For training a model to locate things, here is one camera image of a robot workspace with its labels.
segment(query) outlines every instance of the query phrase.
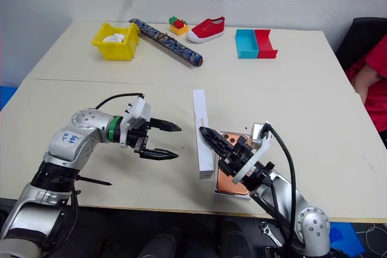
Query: white object in bin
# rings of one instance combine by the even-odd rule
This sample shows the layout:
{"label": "white object in bin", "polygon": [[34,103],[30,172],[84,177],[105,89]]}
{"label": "white object in bin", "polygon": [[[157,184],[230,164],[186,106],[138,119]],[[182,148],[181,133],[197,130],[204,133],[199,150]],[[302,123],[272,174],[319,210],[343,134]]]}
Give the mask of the white object in bin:
{"label": "white object in bin", "polygon": [[112,36],[107,36],[103,39],[103,42],[123,42],[125,40],[125,35],[121,33],[115,33]]}
{"label": "white object in bin", "polygon": [[213,173],[213,159],[211,148],[204,142],[199,128],[209,127],[207,117],[206,97],[203,89],[192,91],[193,111],[195,113],[196,143],[198,148],[199,179],[211,178]]}

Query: black chair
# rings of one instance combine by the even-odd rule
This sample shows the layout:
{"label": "black chair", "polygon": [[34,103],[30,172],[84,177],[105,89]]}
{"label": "black chair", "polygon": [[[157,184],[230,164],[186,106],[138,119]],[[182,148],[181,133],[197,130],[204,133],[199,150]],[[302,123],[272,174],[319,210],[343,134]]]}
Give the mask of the black chair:
{"label": "black chair", "polygon": [[355,18],[336,57],[346,70],[366,55],[387,33],[387,18]]}

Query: yellow lego brick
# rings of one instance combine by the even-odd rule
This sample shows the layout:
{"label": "yellow lego brick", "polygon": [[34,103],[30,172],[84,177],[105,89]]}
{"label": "yellow lego brick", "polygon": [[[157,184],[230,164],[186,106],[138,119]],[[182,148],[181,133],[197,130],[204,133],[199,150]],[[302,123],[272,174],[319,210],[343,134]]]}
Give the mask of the yellow lego brick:
{"label": "yellow lego brick", "polygon": [[188,25],[184,24],[182,28],[175,28],[173,25],[169,25],[169,29],[174,34],[177,34],[178,36],[181,36],[184,33],[187,33],[189,31]]}

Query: black cable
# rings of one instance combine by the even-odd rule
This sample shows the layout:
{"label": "black cable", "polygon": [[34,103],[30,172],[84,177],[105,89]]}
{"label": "black cable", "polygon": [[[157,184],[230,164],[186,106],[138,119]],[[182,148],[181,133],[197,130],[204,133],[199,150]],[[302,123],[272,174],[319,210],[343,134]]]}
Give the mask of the black cable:
{"label": "black cable", "polygon": [[285,153],[286,158],[288,159],[289,168],[290,168],[290,184],[291,184],[291,210],[290,210],[290,229],[289,229],[289,236],[286,241],[286,249],[289,250],[291,247],[291,243],[293,241],[294,236],[294,224],[296,222],[296,173],[294,171],[294,164],[293,160],[290,156],[289,150],[286,148],[285,143],[281,139],[281,137],[278,135],[278,133],[272,128],[270,124],[265,124],[264,126],[267,127],[267,130],[269,130],[274,137],[277,139],[279,145],[281,146],[282,150]]}
{"label": "black cable", "polygon": [[48,252],[46,255],[43,256],[43,258],[49,258],[51,257],[54,253],[56,253],[59,249],[62,248],[62,246],[67,242],[67,240],[70,238],[71,234],[73,233],[74,229],[75,229],[75,226],[77,224],[77,220],[78,220],[78,198],[77,198],[77,193],[75,191],[75,189],[73,188],[73,192],[71,194],[71,208],[73,209],[73,216],[74,216],[74,220],[73,220],[73,224],[69,230],[69,232],[67,233],[67,236],[66,238],[64,238],[61,243],[59,243],[58,245],[55,246],[54,249],[52,249],[50,252]]}
{"label": "black cable", "polygon": [[112,99],[119,98],[119,97],[127,97],[127,96],[139,96],[140,98],[144,99],[144,94],[143,93],[126,93],[126,94],[114,95],[114,96],[111,96],[111,97],[109,97],[107,99],[104,99],[104,101],[102,101],[101,103],[99,103],[96,106],[96,109],[101,108],[105,103],[109,102]]}
{"label": "black cable", "polygon": [[270,190],[272,190],[272,197],[273,197],[273,202],[274,202],[274,214],[275,214],[275,216],[276,216],[275,218],[277,219],[277,222],[278,222],[279,231],[281,232],[282,237],[284,237],[284,240],[286,240],[285,231],[284,231],[284,228],[282,227],[281,220],[279,219],[279,207],[278,207],[278,201],[277,201],[277,194],[276,194],[276,189],[275,189],[273,184],[270,184]]}

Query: smartphone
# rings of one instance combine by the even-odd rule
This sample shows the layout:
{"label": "smartphone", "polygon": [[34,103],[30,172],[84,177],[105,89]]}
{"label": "smartphone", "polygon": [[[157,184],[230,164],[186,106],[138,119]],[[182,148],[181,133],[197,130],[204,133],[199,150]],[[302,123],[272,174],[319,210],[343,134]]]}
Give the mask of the smartphone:
{"label": "smartphone", "polygon": [[[240,136],[243,136],[247,140],[248,145],[252,145],[252,139],[245,134],[236,133],[223,133],[223,138],[226,139],[232,145],[235,145],[236,141]],[[218,169],[218,176],[216,182],[216,189],[220,193],[234,194],[234,195],[248,195],[249,191],[242,183],[234,184],[232,182],[233,177],[227,176],[221,169]]]}

